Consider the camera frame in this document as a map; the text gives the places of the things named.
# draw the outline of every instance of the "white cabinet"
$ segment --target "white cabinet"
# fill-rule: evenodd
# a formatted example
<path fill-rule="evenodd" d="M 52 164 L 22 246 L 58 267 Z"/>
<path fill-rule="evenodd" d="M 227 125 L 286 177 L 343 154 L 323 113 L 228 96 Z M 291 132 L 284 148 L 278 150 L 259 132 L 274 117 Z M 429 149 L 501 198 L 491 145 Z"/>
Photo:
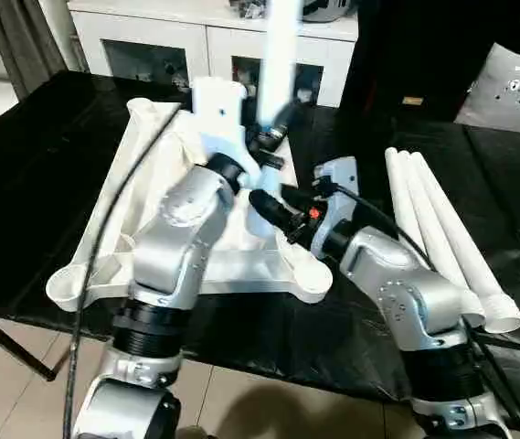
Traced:
<path fill-rule="evenodd" d="M 179 87 L 209 74 L 204 26 L 85 12 L 72 15 L 91 73 L 180 81 Z"/>
<path fill-rule="evenodd" d="M 68 6 L 91 73 L 179 89 L 213 75 L 241 79 L 254 91 L 265 20 L 237 17 L 227 0 L 72 0 Z M 300 26 L 296 89 L 303 98 L 340 104 L 357 37 L 356 16 Z"/>
<path fill-rule="evenodd" d="M 208 27 L 211 75 L 227 80 L 245 77 L 244 85 L 257 84 L 264 40 L 263 32 Z M 299 37 L 295 91 L 301 90 L 304 97 L 318 105 L 338 107 L 354 45 L 347 41 Z"/>

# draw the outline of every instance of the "tile floor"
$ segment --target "tile floor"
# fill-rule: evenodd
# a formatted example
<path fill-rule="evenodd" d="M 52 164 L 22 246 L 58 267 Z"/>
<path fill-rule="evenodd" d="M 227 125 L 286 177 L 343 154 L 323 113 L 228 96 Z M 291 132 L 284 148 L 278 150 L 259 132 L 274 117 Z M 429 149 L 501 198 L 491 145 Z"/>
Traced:
<path fill-rule="evenodd" d="M 0 327 L 54 367 L 69 336 L 0 319 Z M 103 344 L 80 349 L 75 407 L 98 367 Z M 60 438 L 65 367 L 53 382 L 0 349 L 0 439 Z M 420 439 L 407 409 L 357 400 L 248 373 L 185 361 L 173 394 L 183 404 L 180 426 L 199 425 L 219 439 Z M 199 439 L 187 434 L 181 439 Z"/>

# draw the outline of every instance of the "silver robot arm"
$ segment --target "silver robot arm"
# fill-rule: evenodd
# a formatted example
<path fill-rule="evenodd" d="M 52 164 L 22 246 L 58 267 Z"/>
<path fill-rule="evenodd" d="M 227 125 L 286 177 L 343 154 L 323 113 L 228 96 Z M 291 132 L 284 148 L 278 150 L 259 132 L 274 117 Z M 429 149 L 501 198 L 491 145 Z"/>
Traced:
<path fill-rule="evenodd" d="M 172 438 L 177 377 L 208 254 L 227 225 L 242 168 L 215 154 L 164 196 L 137 238 L 133 281 L 73 430 L 74 438 Z"/>
<path fill-rule="evenodd" d="M 351 215 L 335 212 L 335 206 L 346 207 L 350 200 L 345 194 L 335 193 L 334 203 L 329 203 L 330 191 L 319 192 L 322 178 L 344 186 L 353 181 L 340 172 L 348 162 L 353 163 L 352 176 L 353 158 L 320 166 L 314 192 L 284 187 L 282 196 L 294 210 L 261 191 L 252 191 L 249 201 L 289 241 L 336 262 L 377 305 L 400 350 L 412 389 L 411 406 L 427 434 L 511 439 L 493 394 L 474 367 L 458 288 L 422 267 L 411 250 L 380 230 L 366 226 L 355 232 Z"/>
<path fill-rule="evenodd" d="M 455 285 L 373 227 L 355 234 L 339 271 L 385 318 L 409 376 L 412 409 L 428 434 L 490 437 L 493 427 L 491 437 L 511 438 L 493 394 L 473 367 Z"/>

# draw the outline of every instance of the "gray curtain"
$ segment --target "gray curtain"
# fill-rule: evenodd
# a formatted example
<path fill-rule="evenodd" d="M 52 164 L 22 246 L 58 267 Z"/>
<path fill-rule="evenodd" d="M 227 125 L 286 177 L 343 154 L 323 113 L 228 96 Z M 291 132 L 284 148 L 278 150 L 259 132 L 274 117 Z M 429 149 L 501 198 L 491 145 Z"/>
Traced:
<path fill-rule="evenodd" d="M 38 0 L 0 0 L 0 54 L 19 99 L 67 69 Z"/>

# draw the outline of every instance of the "table leg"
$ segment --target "table leg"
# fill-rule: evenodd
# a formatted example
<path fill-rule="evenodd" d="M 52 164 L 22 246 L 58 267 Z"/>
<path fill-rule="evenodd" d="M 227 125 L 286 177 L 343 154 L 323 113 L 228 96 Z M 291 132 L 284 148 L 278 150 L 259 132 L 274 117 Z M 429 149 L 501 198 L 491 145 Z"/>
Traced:
<path fill-rule="evenodd" d="M 46 381 L 53 381 L 57 377 L 57 373 L 54 370 L 49 369 L 30 352 L 22 348 L 2 329 L 0 329 L 0 346 L 42 376 Z"/>

